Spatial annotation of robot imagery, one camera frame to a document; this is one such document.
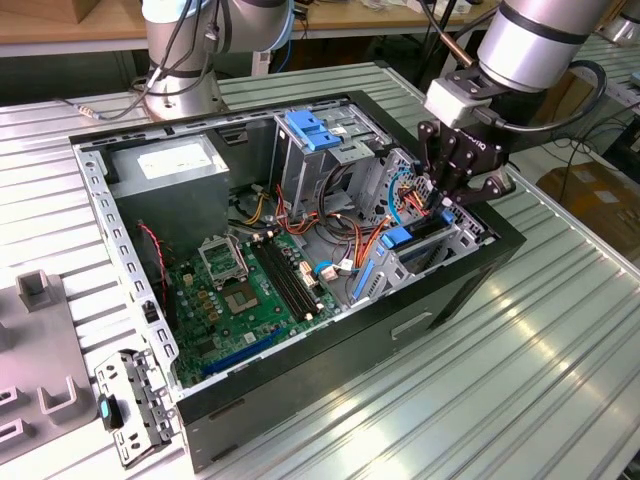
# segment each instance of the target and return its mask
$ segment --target aluminum extrusion table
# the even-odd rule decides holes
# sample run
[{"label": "aluminum extrusion table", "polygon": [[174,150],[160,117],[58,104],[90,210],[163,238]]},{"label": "aluminum extrusion table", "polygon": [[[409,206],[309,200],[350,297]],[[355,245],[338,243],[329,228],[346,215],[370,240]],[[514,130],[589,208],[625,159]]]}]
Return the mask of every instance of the aluminum extrusion table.
[{"label": "aluminum extrusion table", "polygon": [[[426,117],[421,95],[373,64],[222,82],[235,108],[356,88],[412,131]],[[131,96],[85,101],[117,111]],[[117,125],[147,121],[136,109]],[[67,144],[95,128],[56,103],[0,109],[0,286],[60,273],[90,372],[139,347]],[[517,192],[494,206],[527,242],[455,319],[200,478],[615,478],[640,447],[640,275],[513,173]],[[21,479],[191,475],[179,438],[122,471],[100,420],[0,466]]]}]

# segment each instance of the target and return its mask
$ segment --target blue connector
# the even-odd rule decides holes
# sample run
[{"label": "blue connector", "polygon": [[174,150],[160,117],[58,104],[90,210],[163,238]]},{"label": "blue connector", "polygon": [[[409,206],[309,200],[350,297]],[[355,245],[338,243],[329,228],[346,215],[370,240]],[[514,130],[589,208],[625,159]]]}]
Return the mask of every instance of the blue connector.
[{"label": "blue connector", "polygon": [[285,119],[312,152],[335,147],[342,142],[340,137],[331,135],[322,120],[318,119],[309,110],[288,112],[285,115]]},{"label": "blue connector", "polygon": [[442,211],[442,219],[447,222],[448,225],[451,225],[456,221],[456,216],[453,214],[451,210],[443,210]]},{"label": "blue connector", "polygon": [[385,232],[380,240],[387,248],[393,248],[401,243],[408,242],[413,237],[404,227],[396,227]]}]

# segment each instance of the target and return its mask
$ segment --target orange wire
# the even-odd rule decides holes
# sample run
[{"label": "orange wire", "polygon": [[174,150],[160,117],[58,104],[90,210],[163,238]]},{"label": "orange wire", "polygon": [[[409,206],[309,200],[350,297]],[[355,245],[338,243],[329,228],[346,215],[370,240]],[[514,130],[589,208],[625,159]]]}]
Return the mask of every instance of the orange wire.
[{"label": "orange wire", "polygon": [[356,267],[358,268],[362,267],[362,262],[364,262],[364,260],[367,258],[367,255],[369,255],[369,251],[373,246],[373,242],[375,241],[376,237],[380,235],[380,232],[382,232],[382,229],[389,222],[389,220],[391,220],[390,217],[385,217],[384,220],[382,220],[382,222],[380,223],[380,225],[378,225],[376,229],[373,231],[373,233],[371,234],[371,237],[369,237],[369,240],[367,241],[365,250],[364,252],[362,252],[360,259],[356,259],[357,260]]}]

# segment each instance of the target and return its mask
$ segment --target black connector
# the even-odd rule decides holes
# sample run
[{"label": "black connector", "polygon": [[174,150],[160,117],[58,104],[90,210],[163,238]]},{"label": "black connector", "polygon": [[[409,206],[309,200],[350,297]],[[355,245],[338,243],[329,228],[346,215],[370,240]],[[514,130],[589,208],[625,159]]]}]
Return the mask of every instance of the black connector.
[{"label": "black connector", "polygon": [[151,300],[147,300],[146,302],[144,302],[144,304],[142,305],[142,313],[144,313],[144,318],[147,319],[147,323],[153,323],[160,320],[158,310]]}]

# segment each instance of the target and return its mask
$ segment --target red wire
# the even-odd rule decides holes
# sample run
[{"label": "red wire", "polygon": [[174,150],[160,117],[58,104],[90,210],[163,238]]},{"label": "red wire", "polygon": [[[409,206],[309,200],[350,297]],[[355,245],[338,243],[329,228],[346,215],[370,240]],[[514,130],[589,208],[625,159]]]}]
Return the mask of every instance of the red wire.
[{"label": "red wire", "polygon": [[[283,219],[278,219],[278,224],[283,227],[288,233],[291,235],[302,235],[307,233],[311,227],[313,227],[316,223],[318,223],[317,219],[311,220],[311,222],[305,225],[306,220],[303,220],[300,223],[296,223],[294,225],[289,225],[289,217],[287,216],[287,211],[284,206],[284,196],[282,194],[282,189],[280,185],[276,185],[276,193],[278,194],[278,206],[276,207],[276,217],[284,217]],[[317,216],[318,212],[312,212],[311,217]]]},{"label": "red wire", "polygon": [[158,253],[158,259],[160,260],[160,274],[162,275],[162,308],[166,310],[167,308],[167,280],[164,276],[165,267],[164,267],[164,257],[162,256],[162,250],[160,249],[160,241],[158,237],[151,231],[149,227],[147,227],[144,223],[139,223],[138,226],[147,232],[147,234],[151,237],[151,241],[156,247],[156,252]]},{"label": "red wire", "polygon": [[413,199],[410,196],[406,196],[405,199],[411,204],[413,205],[413,207],[418,210],[418,212],[420,212],[420,215],[426,217],[427,215],[429,215],[429,210],[422,210],[422,208],[420,208],[420,205],[418,205],[418,202]]}]

